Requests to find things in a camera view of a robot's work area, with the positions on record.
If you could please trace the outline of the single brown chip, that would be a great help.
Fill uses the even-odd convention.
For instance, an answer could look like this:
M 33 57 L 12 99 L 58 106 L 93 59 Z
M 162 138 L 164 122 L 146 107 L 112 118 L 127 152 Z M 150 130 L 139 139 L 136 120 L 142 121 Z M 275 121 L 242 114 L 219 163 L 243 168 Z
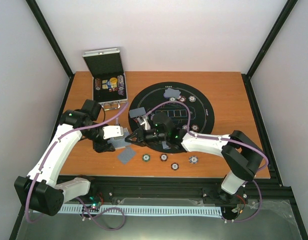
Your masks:
M 176 170 L 179 169 L 179 165 L 176 162 L 174 162 L 174 163 L 171 164 L 171 169 L 176 171 Z

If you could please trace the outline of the blue poker chip stack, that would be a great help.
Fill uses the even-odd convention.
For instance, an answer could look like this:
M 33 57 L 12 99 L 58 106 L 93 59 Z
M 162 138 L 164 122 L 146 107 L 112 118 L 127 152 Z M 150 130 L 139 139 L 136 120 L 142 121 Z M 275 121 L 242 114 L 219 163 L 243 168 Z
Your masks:
M 199 161 L 199 158 L 197 157 L 197 156 L 190 156 L 189 157 L 189 162 L 191 163 L 191 164 L 197 164 L 198 163 L 198 161 Z

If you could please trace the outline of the brown poker chip stack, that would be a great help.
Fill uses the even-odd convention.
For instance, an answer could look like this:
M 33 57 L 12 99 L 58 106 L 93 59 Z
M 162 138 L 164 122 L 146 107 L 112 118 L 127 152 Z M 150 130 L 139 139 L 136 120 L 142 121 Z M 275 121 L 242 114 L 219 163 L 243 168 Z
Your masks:
M 161 155 L 160 155 L 160 160 L 161 160 L 162 162 L 166 162 L 166 161 L 168 160 L 168 156 L 167 156 L 166 154 L 161 154 Z

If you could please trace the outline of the dealt card mat bottom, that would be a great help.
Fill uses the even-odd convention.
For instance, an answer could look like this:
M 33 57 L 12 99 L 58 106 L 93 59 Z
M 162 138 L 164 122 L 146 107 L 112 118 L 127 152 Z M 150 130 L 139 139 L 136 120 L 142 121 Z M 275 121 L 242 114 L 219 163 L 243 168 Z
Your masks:
M 167 144 L 166 141 L 162 141 L 161 144 L 162 144 L 162 148 L 163 148 L 164 150 L 169 150 L 169 149 L 170 149 L 170 147 L 168 146 L 168 144 Z

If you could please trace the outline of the brown chip mat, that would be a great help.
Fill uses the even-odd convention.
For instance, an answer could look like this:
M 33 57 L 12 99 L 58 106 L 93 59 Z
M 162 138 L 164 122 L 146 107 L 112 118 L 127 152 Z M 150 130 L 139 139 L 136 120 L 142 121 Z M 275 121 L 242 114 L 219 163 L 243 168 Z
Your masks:
M 193 125 L 191 126 L 191 129 L 192 129 L 194 132 L 198 132 L 198 131 L 199 131 L 199 126 L 196 125 L 196 124 L 193 124 Z

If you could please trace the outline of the blue-backed card deck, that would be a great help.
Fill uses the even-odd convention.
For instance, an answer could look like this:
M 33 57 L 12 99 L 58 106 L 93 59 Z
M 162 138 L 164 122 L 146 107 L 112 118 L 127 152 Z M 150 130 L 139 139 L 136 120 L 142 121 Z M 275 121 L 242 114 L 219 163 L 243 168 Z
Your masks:
M 107 142 L 112 144 L 115 150 L 123 149 L 130 145 L 130 143 L 126 142 L 124 138 L 110 138 Z

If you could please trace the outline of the green poker chip stack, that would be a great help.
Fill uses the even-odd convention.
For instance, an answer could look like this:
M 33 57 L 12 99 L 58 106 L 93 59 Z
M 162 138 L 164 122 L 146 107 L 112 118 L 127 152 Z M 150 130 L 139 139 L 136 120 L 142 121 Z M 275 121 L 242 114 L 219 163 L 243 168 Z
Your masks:
M 142 160 L 143 160 L 144 162 L 149 162 L 149 161 L 151 160 L 151 156 L 150 156 L 149 154 L 144 154 L 144 155 L 142 156 Z

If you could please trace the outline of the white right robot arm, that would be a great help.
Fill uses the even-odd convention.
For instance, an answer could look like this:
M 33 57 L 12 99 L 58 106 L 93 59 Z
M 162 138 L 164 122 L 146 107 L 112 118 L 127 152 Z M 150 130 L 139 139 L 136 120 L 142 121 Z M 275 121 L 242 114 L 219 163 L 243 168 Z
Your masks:
M 218 194 L 220 199 L 235 195 L 245 183 L 251 182 L 268 162 L 264 152 L 243 132 L 235 130 L 227 135 L 201 134 L 173 124 L 164 113 L 156 113 L 149 123 L 145 116 L 138 117 L 139 127 L 125 138 L 127 143 L 152 147 L 166 142 L 172 149 L 183 152 L 200 152 L 222 157 L 230 168 Z

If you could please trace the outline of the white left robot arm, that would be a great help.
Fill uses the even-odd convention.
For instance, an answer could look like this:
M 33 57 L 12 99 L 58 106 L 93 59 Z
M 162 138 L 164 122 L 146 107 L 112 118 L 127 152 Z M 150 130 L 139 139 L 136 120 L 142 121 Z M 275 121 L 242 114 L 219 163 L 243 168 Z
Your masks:
M 18 176 L 15 180 L 14 188 L 28 220 L 30 210 L 54 216 L 72 199 L 82 196 L 90 202 L 97 198 L 98 188 L 87 176 L 60 184 L 57 179 L 74 146 L 83 137 L 92 141 L 98 153 L 115 151 L 109 139 L 122 137 L 124 131 L 119 125 L 109 125 L 107 121 L 96 123 L 101 109 L 99 103 L 87 99 L 82 108 L 65 111 L 41 159 L 27 176 Z

